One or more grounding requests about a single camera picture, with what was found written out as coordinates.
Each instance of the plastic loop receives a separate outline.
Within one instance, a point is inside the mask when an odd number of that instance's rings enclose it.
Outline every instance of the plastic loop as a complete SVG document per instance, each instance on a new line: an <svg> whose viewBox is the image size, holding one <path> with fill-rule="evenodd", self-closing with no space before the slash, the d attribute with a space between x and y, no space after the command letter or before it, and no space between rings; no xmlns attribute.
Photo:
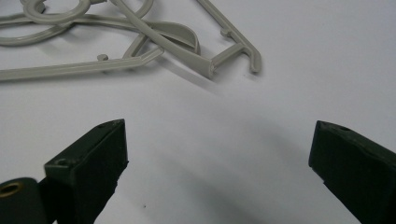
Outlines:
<svg viewBox="0 0 396 224"><path fill-rule="evenodd" d="M74 9L56 15L44 15L37 12L37 6L42 4L45 0L30 0L23 6L23 12L27 18L40 24L55 25L59 23L66 23L73 21L76 18L84 15L91 6L91 0L79 0L78 6Z"/></svg>

